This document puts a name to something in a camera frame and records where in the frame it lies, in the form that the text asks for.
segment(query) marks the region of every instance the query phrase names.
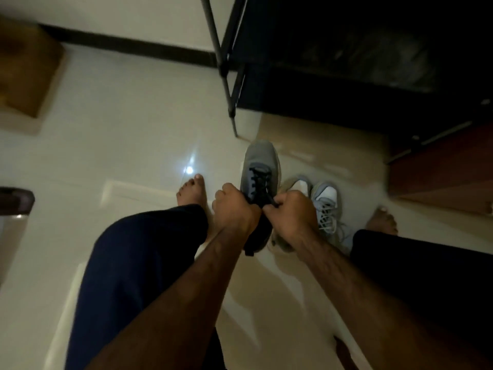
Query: person's left arm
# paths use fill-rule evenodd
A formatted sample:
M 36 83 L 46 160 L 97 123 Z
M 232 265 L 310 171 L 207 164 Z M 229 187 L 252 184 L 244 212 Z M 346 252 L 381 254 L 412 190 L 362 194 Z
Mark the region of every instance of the person's left arm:
M 201 367 L 231 274 L 261 215 L 261 209 L 249 205 L 230 183 L 215 198 L 217 236 L 171 287 L 102 349 L 86 370 Z

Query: pair of white sneakers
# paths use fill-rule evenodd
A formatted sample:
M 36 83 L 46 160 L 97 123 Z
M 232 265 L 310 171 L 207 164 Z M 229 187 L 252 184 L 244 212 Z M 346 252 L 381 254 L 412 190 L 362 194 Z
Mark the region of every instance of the pair of white sneakers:
M 321 234 L 332 244 L 338 244 L 344 236 L 342 224 L 342 207 L 340 195 L 334 184 L 328 181 L 322 181 L 312 186 L 310 180 L 303 176 L 297 175 L 285 180 L 278 190 L 278 193 L 298 190 L 306 197 L 311 198 L 315 209 L 317 210 L 318 229 Z M 284 252 L 292 252 L 293 248 L 275 230 L 271 235 L 271 250 L 275 251 L 276 247 Z

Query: sneaker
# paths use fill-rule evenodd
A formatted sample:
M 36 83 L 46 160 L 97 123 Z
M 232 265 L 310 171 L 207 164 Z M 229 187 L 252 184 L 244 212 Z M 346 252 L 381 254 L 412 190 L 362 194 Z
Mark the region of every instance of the sneaker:
M 275 204 L 280 182 L 280 163 L 277 152 L 271 142 L 257 140 L 250 144 L 243 162 L 240 191 L 250 204 L 261 208 L 267 204 Z M 262 214 L 257 228 L 250 234 L 243 250 L 245 255 L 252 256 L 262 250 L 272 232 L 272 225 Z
M 326 181 L 318 183 L 311 191 L 311 201 L 317 209 L 318 229 L 328 240 L 338 241 L 342 208 L 337 188 Z
M 303 175 L 297 175 L 295 177 L 289 178 L 288 180 L 285 180 L 279 188 L 279 193 L 298 190 L 306 197 L 310 197 L 311 187 L 311 182 L 307 177 Z M 277 253 L 278 250 L 285 253 L 291 253 L 294 251 L 293 247 L 286 240 L 284 240 L 275 230 L 272 231 L 269 250 L 274 253 Z

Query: baseboard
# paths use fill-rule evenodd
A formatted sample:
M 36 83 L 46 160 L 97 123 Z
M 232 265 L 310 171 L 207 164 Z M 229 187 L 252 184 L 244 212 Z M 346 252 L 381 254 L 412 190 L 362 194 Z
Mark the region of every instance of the baseboard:
M 65 29 L 47 24 L 41 24 L 40 27 L 51 37 L 63 43 L 84 45 L 138 56 L 142 55 L 161 60 L 191 63 L 207 68 L 217 67 L 214 52 Z

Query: person's right arm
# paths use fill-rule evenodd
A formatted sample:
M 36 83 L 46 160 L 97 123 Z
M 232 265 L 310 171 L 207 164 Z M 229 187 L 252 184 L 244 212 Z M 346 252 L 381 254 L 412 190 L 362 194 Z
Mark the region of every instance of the person's right arm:
M 492 369 L 469 344 L 416 316 L 318 234 L 311 200 L 298 191 L 264 207 L 274 229 L 296 250 L 375 370 Z

